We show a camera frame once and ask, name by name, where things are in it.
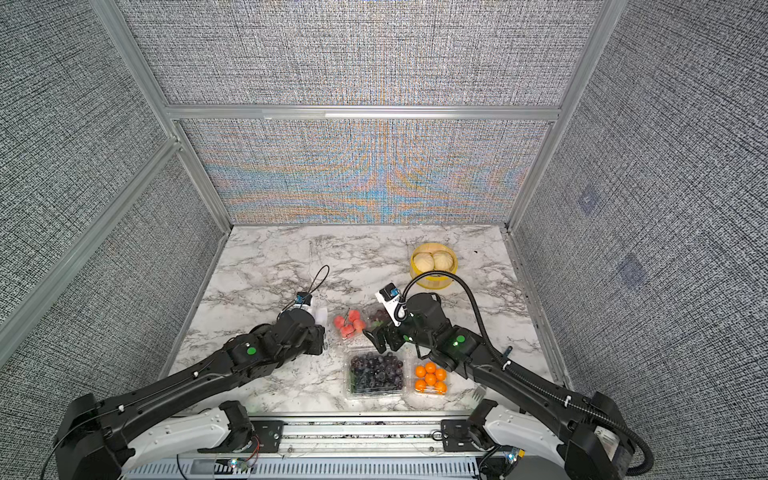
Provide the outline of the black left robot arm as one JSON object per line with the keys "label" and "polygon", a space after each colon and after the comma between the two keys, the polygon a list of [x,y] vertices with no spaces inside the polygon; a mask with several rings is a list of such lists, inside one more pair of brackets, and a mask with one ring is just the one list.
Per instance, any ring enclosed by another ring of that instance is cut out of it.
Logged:
{"label": "black left robot arm", "polygon": [[162,380],[102,400],[85,394],[71,401],[50,454],[58,477],[118,478],[139,455],[131,443],[150,428],[209,397],[267,377],[302,354],[322,354],[324,336],[325,327],[309,312],[290,309]]}

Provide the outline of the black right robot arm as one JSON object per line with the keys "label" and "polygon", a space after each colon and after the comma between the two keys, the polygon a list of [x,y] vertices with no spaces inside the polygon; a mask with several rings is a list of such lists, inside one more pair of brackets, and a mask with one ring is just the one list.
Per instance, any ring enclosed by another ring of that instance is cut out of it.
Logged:
{"label": "black right robot arm", "polygon": [[512,361],[482,335],[452,324],[436,294],[405,299],[388,285],[375,298],[387,316],[364,334],[378,352],[411,344],[436,366],[496,392],[546,429],[517,433],[502,406],[483,399],[467,420],[467,434],[479,449],[512,447],[536,454],[562,467],[571,479],[623,479],[653,468],[650,446],[626,425],[611,398],[580,394]]}

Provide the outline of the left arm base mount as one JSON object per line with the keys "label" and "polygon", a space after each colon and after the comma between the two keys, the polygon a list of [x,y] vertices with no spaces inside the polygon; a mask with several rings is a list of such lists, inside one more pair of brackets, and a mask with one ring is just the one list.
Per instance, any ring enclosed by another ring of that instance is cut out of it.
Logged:
{"label": "left arm base mount", "polygon": [[282,442],[285,423],[282,420],[252,420],[252,432],[247,437],[248,442],[241,450],[242,453],[260,454],[277,453]]}

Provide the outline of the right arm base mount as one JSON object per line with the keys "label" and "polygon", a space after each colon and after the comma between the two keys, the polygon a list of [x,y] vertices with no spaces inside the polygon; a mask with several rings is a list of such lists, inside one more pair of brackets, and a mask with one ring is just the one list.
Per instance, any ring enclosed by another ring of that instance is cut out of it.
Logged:
{"label": "right arm base mount", "polygon": [[448,453],[479,452],[469,432],[465,419],[443,419],[440,422],[443,450]]}

